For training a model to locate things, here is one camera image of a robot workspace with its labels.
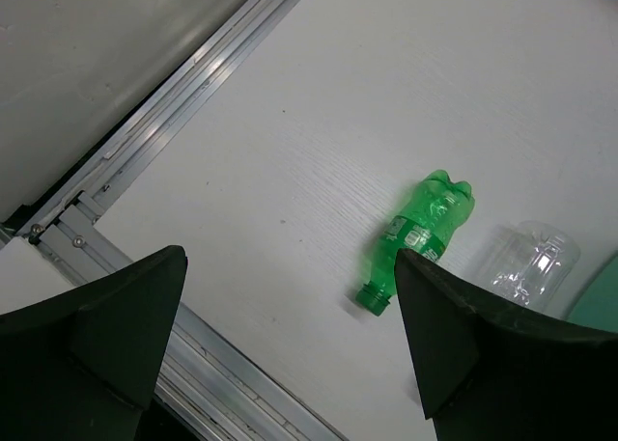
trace white tabletop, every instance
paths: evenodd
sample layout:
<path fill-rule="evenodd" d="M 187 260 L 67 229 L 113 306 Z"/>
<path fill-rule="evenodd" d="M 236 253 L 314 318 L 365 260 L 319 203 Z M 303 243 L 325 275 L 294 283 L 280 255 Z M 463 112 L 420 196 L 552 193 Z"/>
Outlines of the white tabletop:
<path fill-rule="evenodd" d="M 133 258 L 178 243 L 183 300 L 354 441 L 431 440 L 395 301 L 347 298 L 402 193 L 437 168 L 477 207 L 443 265 L 536 219 L 618 235 L 614 0 L 302 0 L 105 214 Z"/>

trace transparent plastic container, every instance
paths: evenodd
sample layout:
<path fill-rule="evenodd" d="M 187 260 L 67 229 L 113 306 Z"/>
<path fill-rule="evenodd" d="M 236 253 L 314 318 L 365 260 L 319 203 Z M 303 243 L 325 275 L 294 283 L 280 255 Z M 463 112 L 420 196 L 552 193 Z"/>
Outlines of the transparent plastic container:
<path fill-rule="evenodd" d="M 568 235 L 526 221 L 486 258 L 475 283 L 541 313 L 578 259 L 579 247 Z"/>

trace metal frame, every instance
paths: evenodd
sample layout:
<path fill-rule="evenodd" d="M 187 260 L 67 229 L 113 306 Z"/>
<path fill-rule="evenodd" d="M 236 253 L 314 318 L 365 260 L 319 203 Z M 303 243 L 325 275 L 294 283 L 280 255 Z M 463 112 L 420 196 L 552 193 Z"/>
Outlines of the metal frame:
<path fill-rule="evenodd" d="M 248 0 L 19 231 L 75 285 L 131 259 L 94 227 L 299 0 Z M 342 440 L 181 304 L 156 395 L 203 439 Z"/>

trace screw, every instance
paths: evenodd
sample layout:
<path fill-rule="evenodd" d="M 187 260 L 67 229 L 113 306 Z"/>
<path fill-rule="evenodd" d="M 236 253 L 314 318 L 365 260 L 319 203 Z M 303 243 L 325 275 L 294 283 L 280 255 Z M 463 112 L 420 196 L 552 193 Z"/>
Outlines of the screw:
<path fill-rule="evenodd" d="M 73 246 L 75 248 L 81 248 L 86 244 L 86 240 L 84 240 L 84 237 L 81 235 L 78 235 L 76 238 L 73 239 Z"/>
<path fill-rule="evenodd" d="M 45 228 L 41 224 L 33 224 L 32 227 L 30 228 L 30 231 L 34 235 L 40 235 L 44 232 L 44 230 Z"/>

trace plastic bottle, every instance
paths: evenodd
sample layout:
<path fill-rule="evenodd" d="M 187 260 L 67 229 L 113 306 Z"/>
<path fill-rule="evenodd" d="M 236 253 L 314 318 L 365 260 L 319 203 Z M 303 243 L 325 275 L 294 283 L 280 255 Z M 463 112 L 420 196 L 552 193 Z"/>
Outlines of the plastic bottle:
<path fill-rule="evenodd" d="M 372 257 L 371 278 L 356 295 L 356 301 L 374 315 L 382 314 L 397 292 L 397 252 L 411 248 L 437 261 L 473 209 L 474 197 L 468 182 L 453 183 L 443 170 L 429 174 L 413 189 L 407 205 L 380 236 Z"/>

